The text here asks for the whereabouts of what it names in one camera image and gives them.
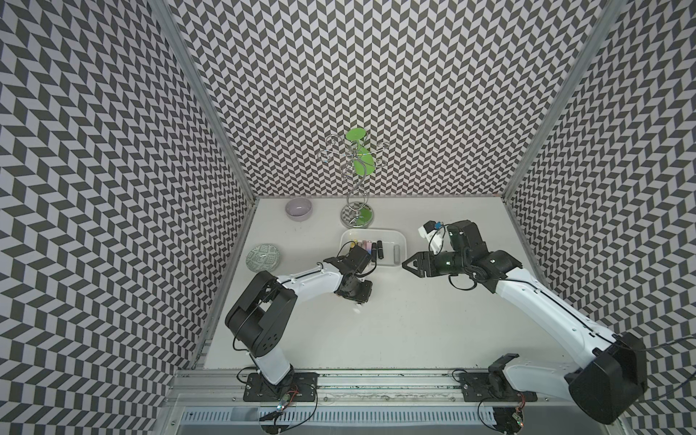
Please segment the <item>silver lipstick tube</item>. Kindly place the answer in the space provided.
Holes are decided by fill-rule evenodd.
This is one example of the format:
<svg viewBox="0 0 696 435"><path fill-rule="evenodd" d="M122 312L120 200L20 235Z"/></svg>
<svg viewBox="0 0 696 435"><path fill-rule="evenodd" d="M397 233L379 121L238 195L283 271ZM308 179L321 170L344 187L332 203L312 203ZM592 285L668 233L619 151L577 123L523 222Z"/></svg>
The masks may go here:
<svg viewBox="0 0 696 435"><path fill-rule="evenodd" d="M401 247L399 245L393 247L393 261L395 265L401 262Z"/></svg>

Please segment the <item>white plastic storage box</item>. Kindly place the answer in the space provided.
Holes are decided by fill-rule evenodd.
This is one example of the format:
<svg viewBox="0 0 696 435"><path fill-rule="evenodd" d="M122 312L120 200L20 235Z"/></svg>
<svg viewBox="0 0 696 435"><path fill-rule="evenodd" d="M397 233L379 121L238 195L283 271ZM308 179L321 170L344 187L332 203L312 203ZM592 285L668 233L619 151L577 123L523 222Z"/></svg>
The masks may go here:
<svg viewBox="0 0 696 435"><path fill-rule="evenodd" d="M346 230L340 238L339 247L349 248L353 245L358 246L360 240L376 242L382 241L384 244L384 259L377 259L377 266L390 266L398 268L402 261L406 259L408 252L407 240L404 235L397 230L382 229L382 228L352 228ZM393 247L399 245L401 247L401 262L398 265L393 261Z"/></svg>

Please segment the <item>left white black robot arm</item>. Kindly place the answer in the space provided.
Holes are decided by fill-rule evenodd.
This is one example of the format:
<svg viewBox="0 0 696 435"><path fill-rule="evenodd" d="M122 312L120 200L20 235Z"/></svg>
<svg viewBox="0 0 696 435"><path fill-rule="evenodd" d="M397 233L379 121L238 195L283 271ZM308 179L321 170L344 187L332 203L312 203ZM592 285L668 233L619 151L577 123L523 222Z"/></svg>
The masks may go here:
<svg viewBox="0 0 696 435"><path fill-rule="evenodd" d="M337 295L366 303L379 256L351 245L347 253L328 257L314 268L276 277L256 273L224 319L233 335L233 349L246 352L263 379L272 387L288 384L294 368L278 347L296 306L321 295Z"/></svg>

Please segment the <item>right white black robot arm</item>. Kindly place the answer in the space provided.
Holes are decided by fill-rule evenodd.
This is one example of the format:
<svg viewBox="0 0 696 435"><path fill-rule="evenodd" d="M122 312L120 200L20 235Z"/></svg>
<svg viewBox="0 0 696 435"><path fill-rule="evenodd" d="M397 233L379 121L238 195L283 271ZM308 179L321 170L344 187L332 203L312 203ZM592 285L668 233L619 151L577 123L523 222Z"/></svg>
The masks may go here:
<svg viewBox="0 0 696 435"><path fill-rule="evenodd" d="M544 329L572 358L569 366L521 362L507 353L489 366L489 396L537 393L574 402L601 424L614 423L645 394L647 348L632 333L618 333L581 314L545 287L504 250L490 251L476 223L430 220L418 229L428 248L402 263L413 275L453 278L466 275L516 306Z"/></svg>

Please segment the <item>small lilac bowl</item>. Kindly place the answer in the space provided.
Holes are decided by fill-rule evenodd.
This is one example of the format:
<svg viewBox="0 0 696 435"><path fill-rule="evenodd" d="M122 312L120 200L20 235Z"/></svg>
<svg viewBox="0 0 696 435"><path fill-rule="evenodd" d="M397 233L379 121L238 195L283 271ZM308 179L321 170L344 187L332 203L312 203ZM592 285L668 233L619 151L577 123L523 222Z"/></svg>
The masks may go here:
<svg viewBox="0 0 696 435"><path fill-rule="evenodd" d="M310 219L313 210L313 203L307 198L290 199L285 206L286 216L295 222L303 222Z"/></svg>

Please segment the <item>green patterned glass plate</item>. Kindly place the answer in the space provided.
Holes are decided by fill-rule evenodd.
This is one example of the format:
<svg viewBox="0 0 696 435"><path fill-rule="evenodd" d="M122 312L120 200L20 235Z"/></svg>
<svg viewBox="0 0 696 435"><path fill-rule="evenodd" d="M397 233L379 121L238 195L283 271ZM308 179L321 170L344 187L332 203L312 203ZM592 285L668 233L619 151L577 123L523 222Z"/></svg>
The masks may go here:
<svg viewBox="0 0 696 435"><path fill-rule="evenodd" d="M260 244L254 246L246 255L245 264L248 270L254 273L275 271L281 263L281 251L273 244Z"/></svg>

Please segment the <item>chrome stand with green leaves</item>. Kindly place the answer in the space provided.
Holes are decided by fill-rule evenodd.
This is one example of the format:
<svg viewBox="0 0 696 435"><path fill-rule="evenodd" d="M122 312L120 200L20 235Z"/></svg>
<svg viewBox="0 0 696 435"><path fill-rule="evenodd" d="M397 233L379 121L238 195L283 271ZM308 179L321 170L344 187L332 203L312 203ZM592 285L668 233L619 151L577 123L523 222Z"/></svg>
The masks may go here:
<svg viewBox="0 0 696 435"><path fill-rule="evenodd" d="M373 142L362 127L352 128L343 136L329 137L321 148L322 162L335 162L339 179L346 185L340 221L347 229L368 228L373 223L368 184L380 167L386 149L386 144Z"/></svg>

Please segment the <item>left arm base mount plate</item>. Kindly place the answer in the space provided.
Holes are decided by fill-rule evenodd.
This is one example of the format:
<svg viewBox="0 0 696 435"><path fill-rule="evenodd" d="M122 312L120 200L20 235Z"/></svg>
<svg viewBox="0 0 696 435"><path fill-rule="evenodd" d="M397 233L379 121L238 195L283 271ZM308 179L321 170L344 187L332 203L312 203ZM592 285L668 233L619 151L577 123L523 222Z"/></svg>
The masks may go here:
<svg viewBox="0 0 696 435"><path fill-rule="evenodd" d="M314 402L319 373L290 373L279 384L271 384L261 373L250 373L246 379L244 402L281 402L292 398L292 402Z"/></svg>

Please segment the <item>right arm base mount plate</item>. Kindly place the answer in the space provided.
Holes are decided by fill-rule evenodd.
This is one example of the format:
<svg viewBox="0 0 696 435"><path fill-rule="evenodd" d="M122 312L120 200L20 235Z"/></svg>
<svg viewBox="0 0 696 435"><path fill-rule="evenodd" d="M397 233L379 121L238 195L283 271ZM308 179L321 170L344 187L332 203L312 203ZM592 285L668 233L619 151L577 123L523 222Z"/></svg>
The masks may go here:
<svg viewBox="0 0 696 435"><path fill-rule="evenodd" d="M517 391L499 373L463 372L453 373L460 385L464 402L537 402L538 395L532 391Z"/></svg>

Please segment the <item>aluminium front rail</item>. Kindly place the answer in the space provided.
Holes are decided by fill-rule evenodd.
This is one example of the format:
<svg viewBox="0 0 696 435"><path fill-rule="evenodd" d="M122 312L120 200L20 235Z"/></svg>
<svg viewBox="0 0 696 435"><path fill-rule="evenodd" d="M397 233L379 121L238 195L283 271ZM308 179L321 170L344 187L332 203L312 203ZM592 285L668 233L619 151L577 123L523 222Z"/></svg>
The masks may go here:
<svg viewBox="0 0 696 435"><path fill-rule="evenodd" d="M319 404L478 404L464 402L460 385L453 379L453 373L483 372L486 369L394 369L394 370L339 370L339 369L299 369L300 372L319 373L314 402L244 402L243 394L250 373L254 368L229 370L183 371L174 377L170 391L163 402L165 407L185 406L226 406L234 404L263 404L276 407L279 404L292 405ZM536 391L540 403L549 402L561 406L571 402ZM529 405L535 402L484 402L507 406Z"/></svg>

